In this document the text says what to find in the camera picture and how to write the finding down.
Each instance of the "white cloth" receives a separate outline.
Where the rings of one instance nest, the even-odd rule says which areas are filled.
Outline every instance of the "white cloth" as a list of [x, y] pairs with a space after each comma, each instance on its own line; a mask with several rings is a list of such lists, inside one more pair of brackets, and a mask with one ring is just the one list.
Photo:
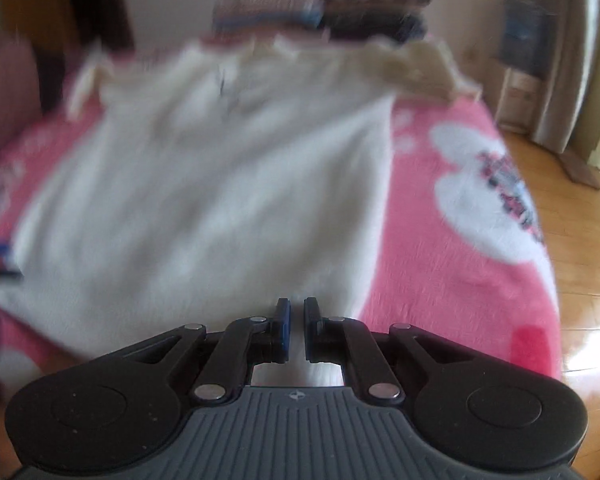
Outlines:
[[[429, 43], [193, 46], [148, 72], [90, 66], [70, 110], [101, 85], [106, 114], [24, 213], [13, 257], [25, 278], [0, 284], [0, 306], [86, 357], [189, 322], [224, 330], [278, 297], [356, 317], [395, 89], [452, 98], [463, 84]], [[308, 370], [290, 374], [333, 383]]]

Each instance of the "pink pillow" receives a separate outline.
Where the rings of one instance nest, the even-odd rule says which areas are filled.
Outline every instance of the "pink pillow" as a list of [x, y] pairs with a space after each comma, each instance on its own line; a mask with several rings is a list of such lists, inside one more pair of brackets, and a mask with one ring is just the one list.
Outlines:
[[0, 38], [0, 148], [40, 117], [38, 68], [30, 43]]

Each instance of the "stacked items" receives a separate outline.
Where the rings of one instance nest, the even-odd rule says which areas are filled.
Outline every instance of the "stacked items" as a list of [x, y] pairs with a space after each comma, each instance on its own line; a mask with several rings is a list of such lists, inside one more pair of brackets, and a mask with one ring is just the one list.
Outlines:
[[424, 38], [423, 9], [431, 0], [220, 0], [214, 30], [222, 37], [324, 31], [323, 38], [366, 40], [387, 36], [404, 43]]
[[322, 0], [322, 27], [338, 40], [387, 36], [399, 43], [424, 38], [422, 10], [431, 0]]
[[315, 30], [321, 19], [321, 0], [220, 0], [214, 9], [214, 30]]

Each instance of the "logo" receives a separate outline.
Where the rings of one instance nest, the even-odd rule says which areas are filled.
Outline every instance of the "logo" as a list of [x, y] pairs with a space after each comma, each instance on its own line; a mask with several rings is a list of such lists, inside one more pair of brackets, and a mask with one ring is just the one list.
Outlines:
[[300, 390], [296, 390], [289, 394], [289, 399], [293, 399], [295, 402], [302, 400], [306, 397], [306, 393], [301, 392]]

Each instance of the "pink bedsheet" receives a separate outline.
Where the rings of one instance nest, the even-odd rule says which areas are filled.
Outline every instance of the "pink bedsheet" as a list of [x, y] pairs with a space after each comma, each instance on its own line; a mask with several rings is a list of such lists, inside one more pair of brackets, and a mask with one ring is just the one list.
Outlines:
[[[0, 240], [55, 165], [101, 115], [59, 112], [0, 159]], [[362, 320], [386, 332], [409, 322], [559, 377], [560, 332], [551, 265], [532, 202], [482, 104], [400, 100], [394, 168], [378, 269]], [[0, 361], [31, 375], [55, 352], [0, 312]]]

